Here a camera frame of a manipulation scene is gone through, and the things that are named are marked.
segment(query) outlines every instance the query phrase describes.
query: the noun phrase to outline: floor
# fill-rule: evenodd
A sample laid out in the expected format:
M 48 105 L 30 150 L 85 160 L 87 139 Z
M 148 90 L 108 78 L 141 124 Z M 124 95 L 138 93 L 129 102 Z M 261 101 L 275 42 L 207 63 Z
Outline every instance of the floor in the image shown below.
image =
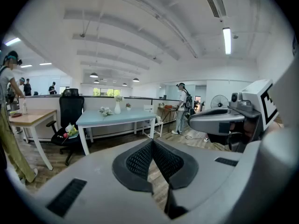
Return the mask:
M 170 124 L 170 130 L 175 127 L 175 122 Z M 199 148 L 207 148 L 207 149 L 214 149 L 214 150 L 222 150 L 228 151 L 228 147 L 224 147 L 220 144 L 214 144 L 211 142 L 204 142 L 203 139 L 200 138 L 200 135 L 204 136 L 204 133 L 196 132 L 192 130 L 190 127 L 186 126 L 183 132 L 183 135 L 175 135 L 171 132 L 167 132 L 168 124 L 165 124 L 163 127 L 163 134 L 162 138 L 167 140 L 173 140 L 182 145 L 189 145 L 193 147 Z M 43 150 L 48 157 L 50 163 L 53 166 L 53 170 L 49 170 L 46 165 L 44 164 L 42 158 L 40 157 L 37 148 L 34 145 L 34 142 L 31 141 L 29 144 L 26 143 L 23 139 L 23 134 L 17 134 L 16 139 L 19 144 L 20 150 L 25 156 L 26 160 L 28 161 L 29 165 L 32 168 L 38 169 L 38 176 L 36 177 L 33 183 L 26 183 L 26 188 L 34 193 L 36 192 L 44 183 L 46 183 L 49 179 L 51 179 L 56 174 L 60 173 L 63 169 L 67 168 L 64 164 L 65 159 L 67 157 L 67 152 L 63 154 L 59 154 L 59 146 L 53 145 L 51 143 L 42 143 Z M 106 148 L 114 147 L 121 145 L 123 143 L 144 139 L 145 136 L 142 135 L 142 132 L 137 132 L 137 135 L 132 133 L 109 137 L 109 138 L 102 138 L 94 140 L 93 145 L 89 148 L 90 152 L 97 152 Z M 75 163 L 80 158 L 84 157 L 84 152 L 75 153 L 71 157 L 69 163 L 70 165 Z M 155 162 L 153 161 L 149 167 L 149 176 L 148 181 L 152 183 L 154 189 L 153 198 L 155 199 L 156 203 L 161 209 L 164 209 L 166 199 L 167 199 L 167 191 L 168 191 L 168 183 L 163 178 L 161 172 L 157 168 Z

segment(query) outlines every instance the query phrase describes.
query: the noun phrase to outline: black office chair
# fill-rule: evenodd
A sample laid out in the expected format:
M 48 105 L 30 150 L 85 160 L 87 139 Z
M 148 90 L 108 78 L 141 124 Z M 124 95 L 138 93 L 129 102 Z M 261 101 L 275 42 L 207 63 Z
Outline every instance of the black office chair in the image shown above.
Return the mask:
M 66 89 L 59 99 L 59 105 L 60 125 L 62 128 L 56 131 L 56 128 L 54 127 L 56 121 L 51 121 L 46 126 L 51 126 L 55 133 L 51 138 L 51 142 L 59 146 L 65 146 L 60 149 L 60 154 L 63 154 L 63 150 L 70 151 L 65 160 L 65 164 L 66 166 L 68 166 L 69 159 L 74 150 L 82 148 L 80 135 L 73 139 L 67 139 L 66 141 L 64 141 L 65 138 L 61 138 L 60 136 L 63 136 L 64 133 L 66 133 L 65 128 L 69 125 L 69 123 L 75 125 L 75 127 L 78 128 L 78 126 L 76 125 L 76 121 L 82 114 L 84 97 L 79 96 L 78 89 Z

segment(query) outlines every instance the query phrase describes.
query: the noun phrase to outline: blue table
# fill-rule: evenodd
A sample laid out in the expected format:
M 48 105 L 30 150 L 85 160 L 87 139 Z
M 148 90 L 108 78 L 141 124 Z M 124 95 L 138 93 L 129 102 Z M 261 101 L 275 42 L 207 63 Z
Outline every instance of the blue table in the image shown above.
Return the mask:
M 156 114 L 144 111 L 142 108 L 132 108 L 130 111 L 123 109 L 121 110 L 120 114 L 113 114 L 109 116 L 103 116 L 98 110 L 84 111 L 84 113 L 77 120 L 76 124 L 78 125 L 80 139 L 85 155 L 89 154 L 89 150 L 83 131 L 84 128 L 87 128 L 89 131 L 90 140 L 93 142 L 91 127 L 134 123 L 134 134 L 136 134 L 137 122 L 151 120 L 149 137 L 154 138 L 156 116 Z

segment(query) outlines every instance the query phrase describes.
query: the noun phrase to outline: electric fan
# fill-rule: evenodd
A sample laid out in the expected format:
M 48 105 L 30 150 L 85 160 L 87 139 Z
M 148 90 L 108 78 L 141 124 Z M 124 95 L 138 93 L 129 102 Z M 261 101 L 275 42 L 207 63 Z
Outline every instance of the electric fan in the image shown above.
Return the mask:
M 211 108 L 228 107 L 228 99 L 223 95 L 216 95 L 211 101 Z

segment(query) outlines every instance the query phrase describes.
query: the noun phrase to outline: man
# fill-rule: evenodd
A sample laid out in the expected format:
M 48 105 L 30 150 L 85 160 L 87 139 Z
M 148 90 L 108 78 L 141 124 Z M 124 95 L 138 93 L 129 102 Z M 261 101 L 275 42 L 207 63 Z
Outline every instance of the man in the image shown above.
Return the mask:
M 187 99 L 187 91 L 185 90 L 185 84 L 180 83 L 178 85 L 178 89 L 181 91 L 179 102 L 177 105 L 178 113 L 177 113 L 177 119 L 176 119 L 176 130 L 172 130 L 173 134 L 181 134 L 184 131 L 184 124 L 185 124 L 185 106 Z
M 24 77 L 21 77 L 16 83 L 17 86 L 20 88 L 21 85 L 24 85 L 25 79 Z M 14 91 L 15 100 L 10 104 L 11 111 L 16 111 L 19 109 L 18 103 L 19 103 L 19 96 L 15 94 Z M 17 133 L 23 132 L 23 130 L 20 127 L 16 127 Z
M 26 79 L 26 84 L 24 84 L 25 96 L 31 96 L 31 85 L 29 84 L 29 79 Z
M 55 86 L 56 83 L 53 81 L 53 84 L 49 87 L 49 93 L 50 95 L 54 95 L 54 94 L 57 94 L 56 90 L 55 90 Z
M 12 69 L 17 64 L 18 54 L 15 51 L 11 51 L 4 57 L 3 64 L 0 66 L 0 142 L 4 151 L 7 153 L 11 164 L 14 166 L 21 182 L 25 183 L 26 180 L 28 182 L 33 182 L 37 175 L 37 169 L 35 168 L 32 170 L 30 168 L 26 159 L 19 150 L 18 144 L 8 121 L 5 101 L 8 83 L 11 84 L 18 97 L 25 98 L 14 79 L 14 74 L 12 73 Z

